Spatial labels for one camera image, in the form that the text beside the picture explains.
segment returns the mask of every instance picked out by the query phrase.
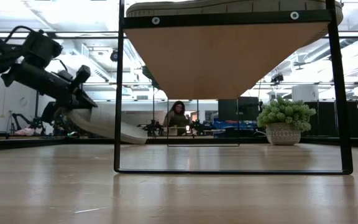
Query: black frame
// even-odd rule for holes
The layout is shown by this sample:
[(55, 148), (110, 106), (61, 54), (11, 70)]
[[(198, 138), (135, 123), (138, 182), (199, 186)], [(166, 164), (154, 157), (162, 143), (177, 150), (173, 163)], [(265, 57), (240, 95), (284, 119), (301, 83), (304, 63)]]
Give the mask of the black frame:
[[(298, 11), (299, 18), (291, 19), (291, 12), (248, 12), (229, 14), (201, 14), (184, 16), (128, 17), (124, 15), (125, 0), (119, 1), (118, 63), (116, 90), (116, 123), (114, 141), (114, 171), (128, 174), (282, 174), (282, 175), (344, 175), (353, 173), (352, 148), (349, 127), (346, 123), (346, 92), (342, 67), (339, 31), (335, 0), (326, 0), (326, 10)], [(157, 27), (218, 26), (240, 24), (282, 24), (329, 22), (328, 34), (333, 65), (336, 94), (342, 170), (139, 170), (121, 169), (121, 105), (122, 58), (124, 53), (124, 29), (150, 29)]]

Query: green plant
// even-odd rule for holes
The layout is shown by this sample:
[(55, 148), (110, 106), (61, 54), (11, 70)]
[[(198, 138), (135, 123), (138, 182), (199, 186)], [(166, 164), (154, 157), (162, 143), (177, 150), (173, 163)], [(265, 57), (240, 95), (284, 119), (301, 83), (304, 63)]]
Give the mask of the green plant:
[(272, 123), (287, 123), (300, 131), (309, 131), (310, 116), (316, 114), (315, 109), (310, 109), (304, 105), (303, 101), (289, 101), (283, 98), (277, 98), (277, 101), (271, 101), (269, 105), (262, 106), (263, 111), (258, 116), (258, 126), (264, 127)]

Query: person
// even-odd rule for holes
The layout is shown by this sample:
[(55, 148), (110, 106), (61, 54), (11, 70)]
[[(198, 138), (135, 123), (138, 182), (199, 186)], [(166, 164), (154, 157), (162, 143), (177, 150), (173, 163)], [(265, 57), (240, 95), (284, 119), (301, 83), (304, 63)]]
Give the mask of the person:
[(163, 125), (165, 127), (180, 127), (178, 135), (181, 136), (186, 133), (185, 127), (191, 123), (190, 117), (185, 116), (185, 105), (182, 101), (176, 101), (171, 110), (167, 113)]

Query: plant pot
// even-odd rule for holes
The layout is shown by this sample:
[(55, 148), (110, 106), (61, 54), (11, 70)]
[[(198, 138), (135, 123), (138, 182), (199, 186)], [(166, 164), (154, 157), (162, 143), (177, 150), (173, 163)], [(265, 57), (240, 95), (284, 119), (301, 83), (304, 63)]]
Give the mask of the plant pot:
[(277, 146), (293, 146), (301, 141), (301, 131), (287, 123), (273, 123), (266, 127), (267, 140)]

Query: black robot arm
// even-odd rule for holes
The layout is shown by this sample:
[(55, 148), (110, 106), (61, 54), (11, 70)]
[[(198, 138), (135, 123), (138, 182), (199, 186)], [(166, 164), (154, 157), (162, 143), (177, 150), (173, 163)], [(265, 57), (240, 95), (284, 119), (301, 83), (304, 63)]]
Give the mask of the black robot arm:
[[(22, 45), (7, 44), (17, 29), (30, 31)], [(67, 71), (51, 73), (45, 71), (49, 63), (59, 56), (63, 47), (28, 27), (18, 26), (5, 40), (0, 39), (0, 73), (5, 86), (13, 81), (37, 90), (41, 95), (56, 99), (56, 105), (67, 109), (97, 107), (96, 103), (80, 87), (91, 76), (90, 68), (82, 65), (73, 78)]]

